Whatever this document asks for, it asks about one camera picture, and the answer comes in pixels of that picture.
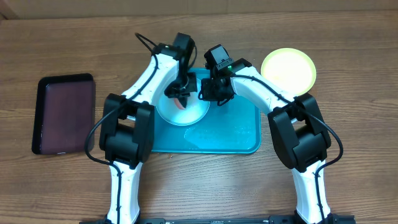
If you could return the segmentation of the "light blue plate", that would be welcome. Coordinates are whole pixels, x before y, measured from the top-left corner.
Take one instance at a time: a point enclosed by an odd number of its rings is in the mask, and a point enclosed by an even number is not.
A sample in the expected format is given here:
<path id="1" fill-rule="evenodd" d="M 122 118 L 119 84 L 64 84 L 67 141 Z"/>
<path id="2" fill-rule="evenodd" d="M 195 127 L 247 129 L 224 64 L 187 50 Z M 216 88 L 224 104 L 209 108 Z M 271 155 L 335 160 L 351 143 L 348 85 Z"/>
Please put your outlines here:
<path id="1" fill-rule="evenodd" d="M 187 107 L 180 109 L 175 104 L 175 98 L 168 98 L 164 94 L 159 98 L 156 106 L 162 119 L 175 126 L 188 126 L 201 120 L 210 108 L 209 101 L 198 99 L 198 92 L 194 91 L 187 97 Z"/>

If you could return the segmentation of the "yellow-green plate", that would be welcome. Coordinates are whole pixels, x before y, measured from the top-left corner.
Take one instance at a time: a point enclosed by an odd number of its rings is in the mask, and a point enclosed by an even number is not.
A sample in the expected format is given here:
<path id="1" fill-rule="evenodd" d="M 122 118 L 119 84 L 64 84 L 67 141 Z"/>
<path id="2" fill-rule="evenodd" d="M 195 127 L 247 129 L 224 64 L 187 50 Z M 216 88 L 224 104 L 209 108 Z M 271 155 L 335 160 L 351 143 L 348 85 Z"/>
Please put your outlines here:
<path id="1" fill-rule="evenodd" d="M 317 70 L 312 59 L 304 52 L 281 48 L 265 57 L 261 75 L 279 88 L 299 96 L 314 86 Z"/>

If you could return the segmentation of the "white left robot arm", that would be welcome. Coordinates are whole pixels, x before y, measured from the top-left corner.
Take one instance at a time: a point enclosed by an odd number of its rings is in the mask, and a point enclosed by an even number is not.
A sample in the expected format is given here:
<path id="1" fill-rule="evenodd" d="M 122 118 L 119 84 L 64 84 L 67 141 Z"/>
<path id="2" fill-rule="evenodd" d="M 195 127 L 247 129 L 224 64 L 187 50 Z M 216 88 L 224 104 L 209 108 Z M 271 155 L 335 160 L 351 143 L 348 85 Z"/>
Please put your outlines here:
<path id="1" fill-rule="evenodd" d="M 102 223 L 139 223 L 139 182 L 154 145 L 155 107 L 166 96 L 186 108 L 188 97 L 197 90 L 195 75 L 189 71 L 196 45 L 189 35 L 178 33 L 170 45 L 155 44 L 141 34 L 136 37 L 149 49 L 150 63 L 122 95 L 107 96 L 103 116 L 86 138 L 90 141 L 101 130 L 99 147 L 105 158 L 93 157 L 88 148 L 85 153 L 111 172 L 111 205 Z"/>

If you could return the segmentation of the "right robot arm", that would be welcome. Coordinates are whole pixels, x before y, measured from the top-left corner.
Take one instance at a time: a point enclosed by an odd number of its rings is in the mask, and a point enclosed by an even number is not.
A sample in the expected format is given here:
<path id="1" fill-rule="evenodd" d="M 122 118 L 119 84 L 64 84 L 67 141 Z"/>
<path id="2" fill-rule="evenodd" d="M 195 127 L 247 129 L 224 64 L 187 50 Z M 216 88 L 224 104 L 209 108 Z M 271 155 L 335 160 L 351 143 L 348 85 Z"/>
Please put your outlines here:
<path id="1" fill-rule="evenodd" d="M 342 155 L 326 161 L 331 139 L 338 136 L 324 122 L 316 99 L 308 93 L 296 96 L 277 87 L 247 60 L 233 60 L 222 45 L 212 47 L 204 58 L 210 77 L 201 81 L 199 99 L 223 106 L 234 96 L 242 96 L 266 114 L 275 153 L 294 178 L 296 221 L 331 223 L 323 170 Z"/>

